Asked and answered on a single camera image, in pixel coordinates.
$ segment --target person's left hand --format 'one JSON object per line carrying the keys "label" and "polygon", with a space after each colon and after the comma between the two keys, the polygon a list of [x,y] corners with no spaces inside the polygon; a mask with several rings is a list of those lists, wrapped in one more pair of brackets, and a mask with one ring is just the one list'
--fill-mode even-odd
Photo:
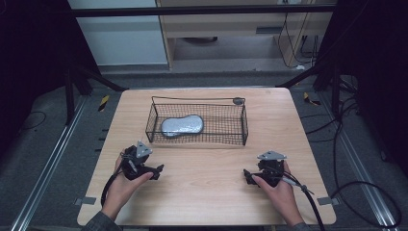
{"label": "person's left hand", "polygon": [[[116,160],[114,171],[120,166],[121,156]],[[153,172],[147,172],[142,176],[130,181],[123,172],[119,173],[108,189],[107,197],[101,212],[115,221],[120,209],[128,202],[135,190],[148,181],[153,176]]]}

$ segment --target wall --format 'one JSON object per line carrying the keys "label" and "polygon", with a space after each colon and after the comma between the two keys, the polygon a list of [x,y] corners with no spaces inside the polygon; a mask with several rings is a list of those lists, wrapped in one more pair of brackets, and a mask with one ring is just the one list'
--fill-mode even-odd
{"label": "wall", "polygon": [[[154,0],[68,0],[72,9],[156,7]],[[98,65],[167,64],[158,16],[78,17]]]}

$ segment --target wire basket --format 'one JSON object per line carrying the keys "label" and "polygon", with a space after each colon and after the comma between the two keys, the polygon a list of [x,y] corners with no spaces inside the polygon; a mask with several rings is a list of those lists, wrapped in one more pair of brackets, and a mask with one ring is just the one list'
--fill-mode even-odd
{"label": "wire basket", "polygon": [[[244,98],[153,96],[152,101],[146,125],[146,135],[150,142],[246,144],[248,125]],[[202,119],[203,126],[199,132],[178,131],[176,136],[169,136],[164,132],[162,125],[165,120],[184,119],[188,116],[199,116]]]}

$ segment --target sleeve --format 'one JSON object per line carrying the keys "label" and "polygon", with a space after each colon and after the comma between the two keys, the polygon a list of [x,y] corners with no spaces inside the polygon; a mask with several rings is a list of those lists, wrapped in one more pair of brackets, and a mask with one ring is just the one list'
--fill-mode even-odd
{"label": "sleeve", "polygon": [[301,222],[290,229],[291,231],[312,231],[312,229],[305,223]]}
{"label": "sleeve", "polygon": [[122,231],[122,229],[117,226],[113,220],[108,218],[102,212],[98,212],[87,225],[85,225],[81,231],[99,231],[99,230],[109,230],[109,231]]}

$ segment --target human hand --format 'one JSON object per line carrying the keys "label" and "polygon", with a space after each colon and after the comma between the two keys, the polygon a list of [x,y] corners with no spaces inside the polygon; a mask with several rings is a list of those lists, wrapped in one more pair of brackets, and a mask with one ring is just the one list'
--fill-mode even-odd
{"label": "human hand", "polygon": [[[115,170],[120,166],[121,156],[116,160]],[[128,180],[123,172],[119,173],[108,189],[105,203],[101,212],[115,221],[120,209],[128,202],[135,190],[148,181],[153,176],[153,172],[147,172],[135,180]]]}
{"label": "human hand", "polygon": [[[284,168],[286,172],[291,173],[286,162],[284,162]],[[252,178],[261,189],[264,190],[272,202],[273,207],[279,212],[290,227],[293,227],[300,222],[304,222],[297,208],[296,200],[294,199],[292,185],[281,180],[274,188],[259,176],[252,175]]]}

